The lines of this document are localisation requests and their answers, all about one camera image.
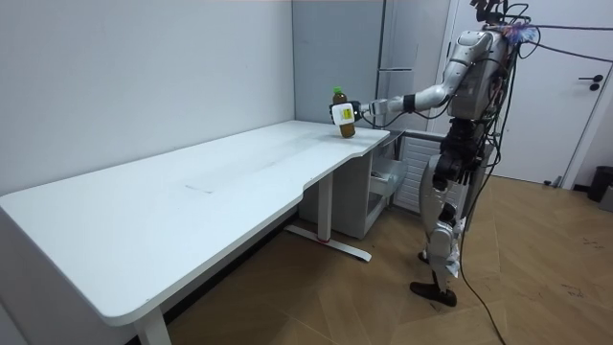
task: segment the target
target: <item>black cable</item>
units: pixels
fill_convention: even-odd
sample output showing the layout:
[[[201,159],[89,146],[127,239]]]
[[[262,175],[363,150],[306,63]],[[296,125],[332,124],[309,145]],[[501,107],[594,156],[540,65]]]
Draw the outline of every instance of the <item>black cable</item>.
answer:
[[[514,7],[518,7],[518,6],[523,6],[524,10],[522,10],[512,21],[511,24],[515,23],[517,21],[517,19],[519,19],[529,8],[530,5],[529,4],[524,4],[524,3],[517,3],[517,4],[512,4],[510,5],[507,10],[505,11],[504,15],[507,16],[507,14],[509,13],[509,10],[514,8]]]
[[[395,122],[395,121],[396,121],[396,120],[397,120],[397,119],[398,119],[400,116],[402,116],[402,115],[404,115],[404,114],[407,114],[407,112],[406,112],[406,111],[402,111],[401,113],[399,113],[399,114],[398,114],[398,115],[397,115],[397,116],[394,118],[394,120],[390,121],[390,122],[389,122],[387,125],[384,125],[384,126],[378,126],[378,125],[375,125],[374,123],[372,123],[372,122],[368,121],[368,119],[366,119],[366,117],[363,117],[362,119],[364,119],[364,121],[366,121],[366,123],[367,123],[367,124],[369,124],[369,125],[371,125],[373,128],[379,128],[379,129],[381,129],[381,128],[385,128],[385,127],[390,126],[390,125],[391,125],[391,124],[393,124],[393,123],[394,123],[394,122]]]
[[[511,84],[509,85],[509,101],[507,103],[507,111],[505,113],[505,119],[503,120],[503,124],[502,124],[502,128],[501,128],[500,140],[497,140],[497,138],[495,136],[492,138],[492,141],[494,143],[494,147],[496,148],[496,158],[494,159],[494,163],[493,164],[486,165],[486,167],[489,167],[489,172],[488,172],[487,177],[484,180],[481,188],[479,189],[479,192],[477,192],[477,195],[473,199],[472,204],[470,205],[470,208],[468,209],[468,213],[466,213],[466,218],[467,219],[471,219],[472,218],[472,214],[475,211],[475,208],[476,208],[476,205],[477,205],[477,201],[479,200],[479,196],[481,196],[481,193],[486,188],[486,185],[488,184],[489,179],[491,178],[491,175],[493,174],[494,169],[502,161],[502,153],[501,153],[500,149],[502,147],[502,141],[504,139],[504,129],[507,126],[507,120],[509,118],[509,113],[510,113],[510,110],[511,110],[511,101],[512,101],[512,96],[513,96],[513,88],[515,87],[515,77],[516,77],[516,74],[517,74],[517,58],[516,57],[518,55],[519,55],[519,47],[515,46],[513,48],[512,52],[511,52],[511,70],[512,70],[512,76],[511,76]],[[488,124],[488,128],[484,132],[484,135],[486,136],[486,140],[488,140],[489,131],[491,130],[491,126],[497,124],[498,117],[500,115],[501,110],[502,110],[502,108],[498,109],[496,115],[494,116],[494,120],[492,120]],[[464,263],[463,263],[464,255],[462,255],[462,253],[464,253],[464,243],[465,243],[466,235],[467,234],[463,234],[462,235],[462,239],[460,241],[460,253],[461,253],[461,255],[460,255],[460,272],[462,273],[462,279],[464,280],[466,286],[470,289],[470,291],[472,291],[472,293],[475,295],[475,297],[477,297],[479,302],[481,302],[483,307],[488,312],[489,320],[491,321],[491,325],[493,326],[494,330],[496,331],[496,335],[498,336],[498,340],[500,341],[500,343],[503,344],[503,345],[507,345],[507,342],[505,341],[504,337],[500,333],[500,330],[498,330],[498,326],[496,325],[496,322],[494,321],[494,318],[491,315],[491,311],[489,310],[488,305],[481,298],[479,293],[477,293],[477,291],[475,291],[475,289],[470,285],[470,283],[468,282],[468,279],[466,278],[466,275],[464,273]]]
[[[534,52],[538,48],[538,45],[540,44],[540,40],[542,38],[542,34],[540,32],[540,29],[536,28],[536,30],[538,31],[538,40],[536,41],[536,44],[534,45],[534,49],[532,49],[526,56],[522,57],[522,55],[521,55],[521,46],[522,46],[522,44],[520,43],[519,44],[519,49],[518,49],[518,52],[517,52],[517,55],[519,56],[519,58],[521,58],[521,59],[529,58],[532,54],[534,54]]]
[[[477,200],[479,199],[479,196],[481,195],[481,192],[486,188],[486,185],[488,184],[489,178],[491,177],[491,174],[493,173],[494,168],[495,167],[491,167],[489,169],[488,176],[486,177],[486,180],[484,181],[483,185],[479,189],[479,192],[477,193],[477,196],[475,196],[474,200],[472,201],[472,205],[470,206],[470,209],[469,209],[468,213],[466,214],[467,217],[471,217],[472,216],[472,213],[475,210],[475,205],[477,204]],[[462,239],[460,240],[460,253],[464,253],[465,238],[466,238],[466,234],[462,235]],[[489,319],[491,320],[491,324],[494,326],[494,330],[496,331],[496,335],[498,335],[498,340],[500,340],[500,342],[503,345],[507,345],[507,342],[505,342],[505,339],[503,338],[502,334],[498,330],[498,327],[496,326],[496,322],[494,321],[494,317],[491,315],[491,311],[489,310],[488,305],[486,304],[486,302],[484,302],[484,300],[481,298],[481,296],[479,296],[477,291],[475,291],[475,289],[472,288],[472,286],[470,285],[470,283],[466,279],[466,276],[464,274],[463,258],[464,258],[464,255],[461,254],[460,255],[460,272],[462,273],[462,279],[464,280],[466,286],[479,299],[479,302],[481,302],[481,304],[486,308],[486,311],[488,312]]]
[[[610,63],[613,63],[613,59],[609,59],[609,58],[602,58],[602,57],[591,57],[591,56],[587,56],[587,55],[583,55],[583,54],[578,54],[578,53],[568,52],[568,51],[565,51],[565,50],[562,50],[562,49],[558,49],[558,48],[553,48],[553,47],[546,46],[546,45],[544,45],[544,44],[542,44],[542,43],[539,43],[539,42],[532,42],[532,41],[528,41],[528,42],[526,42],[526,43],[528,43],[528,44],[533,44],[533,45],[534,45],[534,46],[536,46],[536,47],[540,47],[540,48],[543,48],[543,49],[547,49],[547,50],[550,50],[550,51],[552,51],[552,52],[566,54],[566,55],[569,55],[569,56],[572,56],[572,57],[577,57],[577,58],[587,58],[587,59],[593,59],[593,60],[596,60],[596,61],[602,61],[602,62],[610,62]]]
[[[441,116],[442,116],[442,115],[443,115],[443,114],[444,114],[444,113],[447,111],[447,109],[449,108],[449,105],[451,104],[451,101],[453,100],[453,98],[454,98],[454,97],[455,97],[455,95],[454,95],[454,96],[452,96],[452,97],[449,99],[449,101],[447,101],[446,105],[444,106],[443,111],[441,111],[441,112],[440,112],[439,114],[437,114],[437,115],[434,115],[434,116],[426,116],[426,115],[421,114],[421,113],[420,113],[420,112],[418,112],[418,111],[414,111],[413,113],[417,114],[418,116],[421,116],[422,118],[424,118],[424,119],[426,119],[426,120],[434,120],[434,119],[438,119],[438,118],[440,118],[440,117],[441,117]]]
[[[568,26],[568,25],[538,25],[538,24],[528,24],[529,28],[540,28],[540,29],[559,29],[559,30],[577,30],[577,31],[613,31],[613,28],[605,28],[605,27],[580,27],[580,26]]]

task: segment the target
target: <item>wooden floor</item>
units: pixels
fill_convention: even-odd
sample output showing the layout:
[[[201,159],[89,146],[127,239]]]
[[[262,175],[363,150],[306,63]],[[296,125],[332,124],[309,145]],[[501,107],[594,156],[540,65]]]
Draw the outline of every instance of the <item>wooden floor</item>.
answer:
[[[386,211],[364,264],[281,233],[170,325],[172,344],[497,344],[462,280],[455,309],[419,298],[419,220]],[[492,178],[465,244],[466,276],[509,344],[613,344],[613,214],[585,194]]]

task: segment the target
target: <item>white door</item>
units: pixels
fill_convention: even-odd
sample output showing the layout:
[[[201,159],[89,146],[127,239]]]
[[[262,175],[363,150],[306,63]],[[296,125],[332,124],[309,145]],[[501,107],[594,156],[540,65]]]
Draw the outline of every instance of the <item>white door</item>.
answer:
[[[613,26],[610,0],[532,1],[526,15],[534,24]],[[464,30],[478,29],[475,10],[461,1],[454,23],[454,40]],[[542,30],[541,43],[572,52],[613,58],[612,33]],[[523,55],[532,46],[524,46]],[[581,135],[596,106],[611,63],[569,57],[537,49],[517,63],[511,112],[504,134],[503,160],[494,174],[542,183],[567,173]],[[603,76],[598,90],[591,80]],[[446,133],[448,117],[432,129]]]

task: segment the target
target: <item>robot leg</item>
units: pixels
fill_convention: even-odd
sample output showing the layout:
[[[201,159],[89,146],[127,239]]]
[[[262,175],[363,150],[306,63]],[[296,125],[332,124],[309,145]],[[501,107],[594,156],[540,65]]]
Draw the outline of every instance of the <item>robot leg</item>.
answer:
[[[411,283],[411,290],[417,295],[455,307],[457,298],[447,288],[449,266],[454,265],[458,237],[456,207],[446,202],[449,181],[440,180],[435,174],[439,155],[433,156],[423,174],[420,184],[420,213],[425,227],[427,245],[420,259],[432,268],[434,284]]]

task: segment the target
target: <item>gray wall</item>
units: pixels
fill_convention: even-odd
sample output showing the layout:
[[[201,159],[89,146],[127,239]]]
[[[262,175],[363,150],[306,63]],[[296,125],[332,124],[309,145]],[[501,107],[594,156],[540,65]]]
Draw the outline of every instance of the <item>gray wall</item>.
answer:
[[[4,0],[0,47],[0,195],[294,118],[288,2]],[[3,215],[0,300],[32,345],[134,335]]]
[[[383,0],[294,1],[296,119],[331,123],[332,88],[375,96]]]

